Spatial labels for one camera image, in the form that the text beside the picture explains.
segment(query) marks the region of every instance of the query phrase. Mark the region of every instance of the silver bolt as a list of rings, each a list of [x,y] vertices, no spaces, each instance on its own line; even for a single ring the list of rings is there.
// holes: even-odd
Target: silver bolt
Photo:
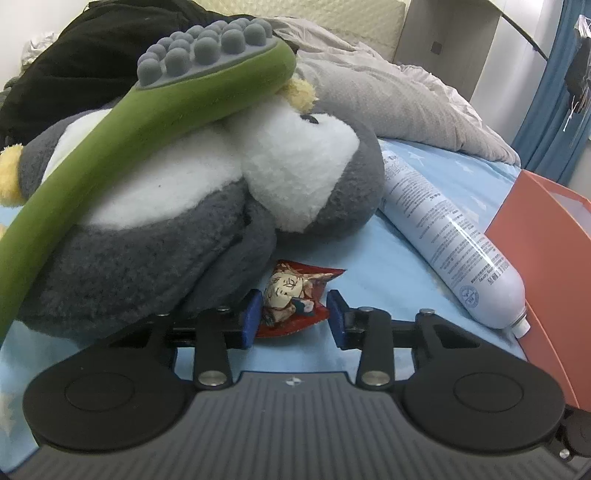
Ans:
[[[228,380],[226,374],[219,370],[206,370],[205,372],[201,372],[197,379],[199,380],[199,383],[207,387],[219,387]]]
[[[361,375],[361,381],[370,387],[381,387],[390,382],[390,375],[380,370],[370,370]]]

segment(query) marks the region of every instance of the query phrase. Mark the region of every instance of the gray duvet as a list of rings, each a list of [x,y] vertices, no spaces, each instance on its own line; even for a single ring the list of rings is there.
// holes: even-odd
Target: gray duvet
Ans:
[[[458,105],[438,95],[371,48],[352,46],[312,22],[270,20],[280,36],[300,46],[297,73],[318,97],[358,111],[377,136],[520,165],[517,153],[476,112],[462,112],[471,109],[467,101],[460,98],[465,105]]]

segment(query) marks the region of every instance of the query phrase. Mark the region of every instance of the red snack package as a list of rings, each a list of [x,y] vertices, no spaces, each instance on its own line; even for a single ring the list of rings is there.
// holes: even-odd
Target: red snack package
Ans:
[[[329,311],[320,303],[320,297],[327,282],[344,272],[278,260],[265,289],[264,323],[256,337],[289,335],[326,320]]]

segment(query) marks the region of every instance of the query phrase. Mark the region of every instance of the headboard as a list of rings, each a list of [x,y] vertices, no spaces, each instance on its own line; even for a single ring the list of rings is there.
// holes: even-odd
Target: headboard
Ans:
[[[399,0],[197,1],[203,8],[224,15],[306,18],[351,44],[365,43],[388,61],[394,58],[406,8]]]

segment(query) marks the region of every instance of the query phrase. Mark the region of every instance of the blue curtain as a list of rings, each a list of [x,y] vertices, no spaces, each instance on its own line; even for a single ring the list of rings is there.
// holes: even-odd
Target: blue curtain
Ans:
[[[584,118],[582,112],[573,115],[563,132],[570,114],[564,76],[577,51],[574,25],[579,15],[591,17],[591,0],[564,0],[544,75],[512,145],[523,168],[562,185],[570,180],[591,129],[591,115]]]

